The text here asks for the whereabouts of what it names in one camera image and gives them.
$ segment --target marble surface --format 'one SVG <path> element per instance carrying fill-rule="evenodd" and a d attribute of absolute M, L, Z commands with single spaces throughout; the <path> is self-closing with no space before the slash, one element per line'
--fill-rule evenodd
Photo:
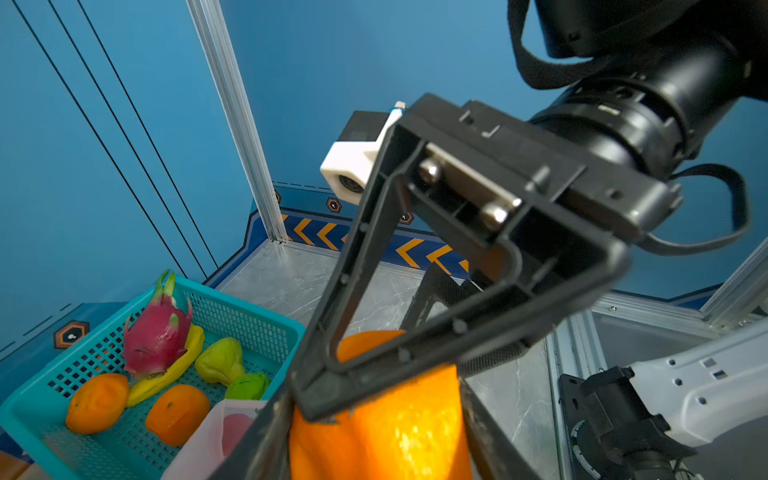
<path fill-rule="evenodd" d="M 306 326 L 337 257 L 338 253 L 328 250 L 272 242 L 243 262 L 219 290 Z M 379 265 L 346 335 L 397 329 L 422 276 L 421 270 Z M 541 480 L 558 480 L 544 342 L 516 361 L 473 376 L 468 383 Z"/>

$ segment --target dragon fruit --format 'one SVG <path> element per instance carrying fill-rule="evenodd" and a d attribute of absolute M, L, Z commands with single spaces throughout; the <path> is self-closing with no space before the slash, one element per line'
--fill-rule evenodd
<path fill-rule="evenodd" d="M 157 279 L 152 299 L 130 329 L 130 318 L 125 321 L 125 371 L 137 378 L 165 372 L 186 352 L 184 344 L 192 324 L 192 302 L 187 299 L 187 313 L 176 308 L 175 273 L 163 287 L 168 272 Z"/>

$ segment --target orange fruit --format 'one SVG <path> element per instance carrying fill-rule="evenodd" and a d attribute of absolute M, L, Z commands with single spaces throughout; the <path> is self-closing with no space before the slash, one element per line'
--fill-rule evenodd
<path fill-rule="evenodd" d="M 95 376 L 72 396 L 67 428 L 80 435 L 103 432 L 116 423 L 127 402 L 128 378 L 119 373 Z"/>
<path fill-rule="evenodd" d="M 345 362 L 402 333 L 358 333 L 337 356 Z M 328 423 L 308 423 L 296 408 L 289 449 L 293 480 L 472 478 L 456 367 L 410 379 Z"/>
<path fill-rule="evenodd" d="M 176 385 L 152 405 L 144 425 L 166 445 L 181 447 L 209 411 L 210 401 L 204 393 L 193 386 Z"/>

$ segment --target black strap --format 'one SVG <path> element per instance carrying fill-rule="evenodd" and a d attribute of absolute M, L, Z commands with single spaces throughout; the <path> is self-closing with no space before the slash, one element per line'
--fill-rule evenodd
<path fill-rule="evenodd" d="M 536 57 L 523 46 L 523 25 L 529 4 L 530 0 L 509 0 L 507 20 L 518 71 L 525 83 L 531 87 L 537 90 L 565 87 L 603 70 L 614 60 L 613 56 L 606 55 L 582 63 L 564 65 Z"/>
<path fill-rule="evenodd" d="M 746 199 L 746 182 L 744 178 L 733 168 L 718 164 L 701 164 L 696 167 L 688 168 L 679 174 L 672 175 L 670 179 L 680 177 L 715 177 L 722 180 L 728 186 L 731 196 L 731 219 L 733 221 L 733 232 L 722 237 L 707 240 L 701 243 L 680 244 L 661 240 L 648 233 L 646 237 L 637 245 L 647 252 L 667 257 L 675 255 L 692 255 L 694 253 L 716 250 L 733 243 L 741 237 L 747 228 L 750 227 L 750 206 Z"/>

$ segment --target teal plastic basket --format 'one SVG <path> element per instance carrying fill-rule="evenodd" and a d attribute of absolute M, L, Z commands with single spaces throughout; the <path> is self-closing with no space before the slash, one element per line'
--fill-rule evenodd
<path fill-rule="evenodd" d="M 129 302 L 34 378 L 16 390 L 0 407 L 0 425 L 54 480 L 156 479 L 178 453 L 144 427 L 156 396 L 125 409 L 106 432 L 77 435 L 65 426 L 67 407 L 74 393 L 100 373 L 123 373 L 123 325 L 134 321 L 149 303 L 154 288 Z M 285 379 L 288 365 L 304 335 L 304 327 L 291 319 L 246 303 L 198 283 L 176 279 L 174 297 L 180 305 L 189 299 L 193 323 L 205 330 L 205 346 L 232 336 L 243 346 L 247 372 L 263 372 L 272 383 L 268 399 Z M 211 406 L 224 398 L 226 388 L 209 384 L 191 366 L 176 384 L 205 392 Z"/>

